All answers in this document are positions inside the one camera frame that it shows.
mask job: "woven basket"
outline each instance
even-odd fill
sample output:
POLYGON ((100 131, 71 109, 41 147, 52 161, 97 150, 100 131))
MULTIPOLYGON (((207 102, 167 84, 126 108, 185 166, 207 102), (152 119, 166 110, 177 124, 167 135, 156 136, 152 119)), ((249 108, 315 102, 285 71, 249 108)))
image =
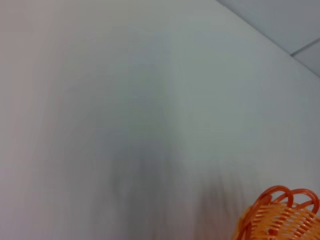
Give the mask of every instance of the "woven basket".
POLYGON ((320 240, 318 196, 308 189, 273 186, 264 191, 239 219, 232 240, 320 240), (273 199, 273 194, 283 192, 273 199), (294 196, 310 200, 294 202, 294 196))

